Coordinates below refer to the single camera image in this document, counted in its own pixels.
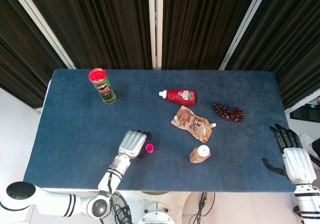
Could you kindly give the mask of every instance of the pringles can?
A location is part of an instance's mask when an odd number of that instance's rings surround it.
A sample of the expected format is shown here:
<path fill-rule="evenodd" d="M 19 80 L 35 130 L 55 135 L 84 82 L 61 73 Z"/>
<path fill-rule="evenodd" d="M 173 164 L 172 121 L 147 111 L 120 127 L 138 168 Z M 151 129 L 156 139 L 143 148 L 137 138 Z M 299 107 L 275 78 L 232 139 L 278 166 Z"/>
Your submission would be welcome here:
<path fill-rule="evenodd" d="M 101 68 L 95 68 L 91 70 L 89 73 L 89 80 L 98 90 L 103 102 L 111 104 L 116 100 L 116 94 L 111 87 L 105 70 Z"/>

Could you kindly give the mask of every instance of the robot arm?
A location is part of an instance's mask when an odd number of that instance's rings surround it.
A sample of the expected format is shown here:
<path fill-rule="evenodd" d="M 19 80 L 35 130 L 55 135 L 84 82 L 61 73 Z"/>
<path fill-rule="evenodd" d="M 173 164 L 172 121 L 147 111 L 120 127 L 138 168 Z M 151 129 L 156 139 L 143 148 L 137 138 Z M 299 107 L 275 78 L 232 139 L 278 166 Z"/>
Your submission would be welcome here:
<path fill-rule="evenodd" d="M 7 187 L 6 192 L 0 196 L 0 206 L 9 211 L 19 211 L 35 204 L 44 215 L 69 217 L 81 213 L 93 218 L 103 218 L 110 199 L 130 166 L 130 160 L 139 155 L 146 137 L 136 131 L 126 133 L 118 155 L 98 185 L 97 197 L 80 198 L 74 194 L 50 192 L 20 181 Z"/>
<path fill-rule="evenodd" d="M 294 195 L 298 206 L 294 208 L 294 211 L 303 218 L 304 224 L 319 224 L 320 192 L 317 187 L 311 185 L 316 179 L 316 173 L 309 154 L 302 148 L 296 133 L 278 124 L 275 124 L 275 127 L 271 126 L 270 130 L 276 137 L 285 169 L 273 167 L 266 159 L 262 161 L 270 171 L 287 176 L 296 185 Z"/>

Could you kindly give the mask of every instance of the curtain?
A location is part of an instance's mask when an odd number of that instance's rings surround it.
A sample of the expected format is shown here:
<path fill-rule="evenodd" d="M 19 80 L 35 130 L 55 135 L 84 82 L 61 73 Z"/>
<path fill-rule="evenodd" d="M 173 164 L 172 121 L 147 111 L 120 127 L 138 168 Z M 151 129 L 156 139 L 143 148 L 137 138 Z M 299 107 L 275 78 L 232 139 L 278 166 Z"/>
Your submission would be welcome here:
<path fill-rule="evenodd" d="M 226 69 L 273 71 L 285 108 L 320 88 L 320 0 L 263 0 Z"/>
<path fill-rule="evenodd" d="M 0 0 L 0 87 L 41 107 L 54 69 L 65 67 L 20 3 Z"/>
<path fill-rule="evenodd" d="M 252 0 L 163 0 L 162 68 L 217 70 Z"/>
<path fill-rule="evenodd" d="M 149 0 L 33 0 L 77 68 L 152 69 Z"/>

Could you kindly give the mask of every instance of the red ketchup bottle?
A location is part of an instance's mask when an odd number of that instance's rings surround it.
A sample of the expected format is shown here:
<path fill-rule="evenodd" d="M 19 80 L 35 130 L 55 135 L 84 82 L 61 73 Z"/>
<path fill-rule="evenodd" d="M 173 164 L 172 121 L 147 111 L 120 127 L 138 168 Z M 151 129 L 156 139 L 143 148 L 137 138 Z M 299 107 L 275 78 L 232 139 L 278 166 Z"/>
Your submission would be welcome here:
<path fill-rule="evenodd" d="M 182 105 L 194 105 L 196 103 L 196 92 L 194 90 L 163 90 L 159 95 L 164 99 L 177 102 Z"/>

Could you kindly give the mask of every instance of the small pink cup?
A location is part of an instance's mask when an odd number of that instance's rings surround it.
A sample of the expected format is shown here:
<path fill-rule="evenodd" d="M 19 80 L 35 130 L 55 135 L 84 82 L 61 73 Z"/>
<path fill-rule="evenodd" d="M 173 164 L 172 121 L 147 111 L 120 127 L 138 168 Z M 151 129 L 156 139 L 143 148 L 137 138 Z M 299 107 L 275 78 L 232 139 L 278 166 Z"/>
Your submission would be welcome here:
<path fill-rule="evenodd" d="M 153 147 L 154 145 L 152 145 L 152 144 L 147 144 L 146 145 L 146 151 L 148 152 L 148 153 L 152 153 L 153 152 L 153 150 L 154 150 L 154 147 Z"/>

